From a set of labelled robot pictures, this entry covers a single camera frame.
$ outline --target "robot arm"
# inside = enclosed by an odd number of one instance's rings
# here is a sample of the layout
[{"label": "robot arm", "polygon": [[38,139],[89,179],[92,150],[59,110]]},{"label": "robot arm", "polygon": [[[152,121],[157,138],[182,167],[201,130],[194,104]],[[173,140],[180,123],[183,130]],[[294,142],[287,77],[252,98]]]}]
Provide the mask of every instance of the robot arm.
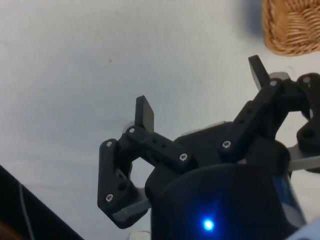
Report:
[{"label": "robot arm", "polygon": [[[306,224],[290,183],[292,171],[320,173],[320,75],[292,81],[268,74],[249,58],[259,88],[233,122],[222,122],[171,141],[154,132],[154,113],[144,96],[135,120],[119,140],[99,152],[99,208],[121,229],[151,208],[152,240],[283,240]],[[298,144],[275,140],[289,112],[308,122]],[[140,189],[130,180],[132,162],[154,166]]]}]

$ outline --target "white surface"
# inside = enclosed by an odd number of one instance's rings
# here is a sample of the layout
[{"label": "white surface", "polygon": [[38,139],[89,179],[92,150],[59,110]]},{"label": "white surface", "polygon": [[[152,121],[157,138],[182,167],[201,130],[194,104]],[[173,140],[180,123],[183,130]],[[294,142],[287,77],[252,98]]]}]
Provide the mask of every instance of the white surface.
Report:
[{"label": "white surface", "polygon": [[[296,79],[320,53],[281,57],[262,40],[256,0],[0,1],[0,164],[87,240],[124,240],[96,205],[98,148],[118,138],[146,95],[155,129],[174,139],[233,120],[257,93],[247,58]],[[278,137],[296,143],[291,115]],[[151,168],[135,164],[142,185]],[[320,177],[293,175],[309,219]]]},{"label": "white surface", "polygon": [[287,240],[320,240],[320,218],[303,227]]}]

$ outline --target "wicker basket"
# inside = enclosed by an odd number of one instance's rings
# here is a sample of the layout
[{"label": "wicker basket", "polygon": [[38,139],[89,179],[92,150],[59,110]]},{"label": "wicker basket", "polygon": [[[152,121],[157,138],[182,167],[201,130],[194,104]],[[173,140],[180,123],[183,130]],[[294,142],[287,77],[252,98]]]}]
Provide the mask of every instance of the wicker basket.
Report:
[{"label": "wicker basket", "polygon": [[320,51],[320,0],[263,0],[265,45],[298,56]]}]

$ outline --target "white table surface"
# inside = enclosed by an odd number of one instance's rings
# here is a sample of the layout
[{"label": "white table surface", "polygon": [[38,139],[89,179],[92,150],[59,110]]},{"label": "white table surface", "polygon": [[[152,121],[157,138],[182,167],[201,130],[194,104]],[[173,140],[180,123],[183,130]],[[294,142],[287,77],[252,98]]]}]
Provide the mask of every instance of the white table surface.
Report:
[{"label": "white table surface", "polygon": [[[98,149],[118,138],[145,95],[155,130],[174,139],[232,121],[258,92],[248,57],[292,79],[320,73],[320,53],[282,57],[264,45],[257,0],[0,1],[0,164],[86,240],[125,240],[97,207]],[[291,114],[278,139],[305,123]],[[152,168],[134,164],[138,186]],[[294,173],[309,220],[320,177]]]}]

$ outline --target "screw hole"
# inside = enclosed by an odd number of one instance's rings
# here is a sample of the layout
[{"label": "screw hole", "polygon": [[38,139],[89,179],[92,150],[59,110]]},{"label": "screw hole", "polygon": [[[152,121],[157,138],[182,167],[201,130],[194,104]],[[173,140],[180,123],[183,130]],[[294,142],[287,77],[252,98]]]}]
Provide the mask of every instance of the screw hole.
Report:
[{"label": "screw hole", "polygon": [[307,129],[303,132],[303,136],[307,139],[313,138],[316,135],[313,129]]},{"label": "screw hole", "polygon": [[123,191],[127,188],[127,183],[126,182],[121,182],[119,185],[118,185],[118,190],[119,191]]}]

